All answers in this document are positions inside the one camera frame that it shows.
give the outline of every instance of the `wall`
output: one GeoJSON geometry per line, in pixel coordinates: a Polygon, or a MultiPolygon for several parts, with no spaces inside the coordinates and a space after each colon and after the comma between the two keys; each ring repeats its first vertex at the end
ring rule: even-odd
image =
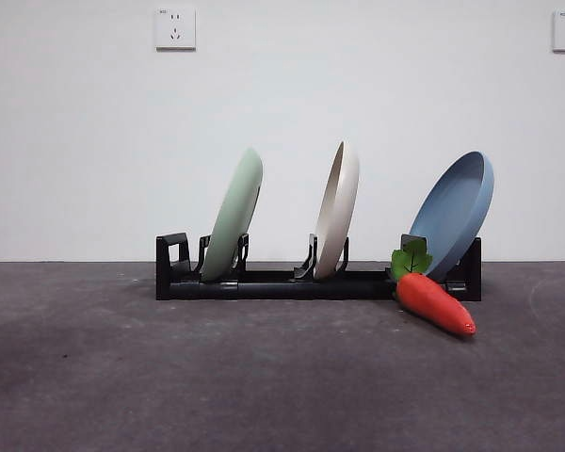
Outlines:
{"type": "Polygon", "coordinates": [[[484,258],[565,259],[565,0],[196,1],[195,53],[154,50],[162,5],[0,0],[0,261],[152,260],[178,231],[196,256],[248,146],[250,256],[300,260],[341,139],[353,259],[386,259],[471,150],[496,174],[484,258]]]}

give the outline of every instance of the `dark gray carpet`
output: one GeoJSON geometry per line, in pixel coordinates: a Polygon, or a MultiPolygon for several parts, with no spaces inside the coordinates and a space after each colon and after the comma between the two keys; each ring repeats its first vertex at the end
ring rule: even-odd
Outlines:
{"type": "Polygon", "coordinates": [[[153,299],[0,264],[0,451],[565,451],[565,263],[487,264],[474,340],[393,301],[153,299]]]}

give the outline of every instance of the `orange carrot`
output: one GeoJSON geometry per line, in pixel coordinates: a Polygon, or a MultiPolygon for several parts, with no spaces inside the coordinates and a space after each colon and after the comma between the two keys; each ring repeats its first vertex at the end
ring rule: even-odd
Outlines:
{"type": "Polygon", "coordinates": [[[397,282],[397,297],[406,309],[447,331],[461,336],[475,334],[473,318],[460,302],[421,273],[407,273],[397,282]]]}

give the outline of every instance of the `carrot leaves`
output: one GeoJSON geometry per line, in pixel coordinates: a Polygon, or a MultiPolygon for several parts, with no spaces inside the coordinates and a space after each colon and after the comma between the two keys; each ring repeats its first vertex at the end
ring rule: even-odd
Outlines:
{"type": "Polygon", "coordinates": [[[392,275],[399,281],[407,273],[425,273],[432,260],[433,256],[427,254],[427,241],[415,238],[392,254],[392,275]]]}

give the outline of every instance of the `rack base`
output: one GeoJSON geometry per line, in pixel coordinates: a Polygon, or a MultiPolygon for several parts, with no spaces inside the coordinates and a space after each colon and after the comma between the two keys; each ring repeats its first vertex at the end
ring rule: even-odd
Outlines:
{"type": "MultiPolygon", "coordinates": [[[[402,244],[414,237],[402,235],[402,244]]],[[[186,234],[156,238],[156,299],[393,299],[396,283],[389,268],[347,270],[349,240],[337,272],[314,280],[317,237],[310,235],[308,258],[294,270],[247,270],[249,236],[238,240],[237,262],[229,275],[217,282],[202,282],[201,267],[210,236],[201,237],[199,263],[191,269],[186,234]],[[179,259],[170,261],[171,246],[178,245],[179,259]]],[[[460,300],[481,300],[481,240],[476,238],[440,285],[460,300]]]]}

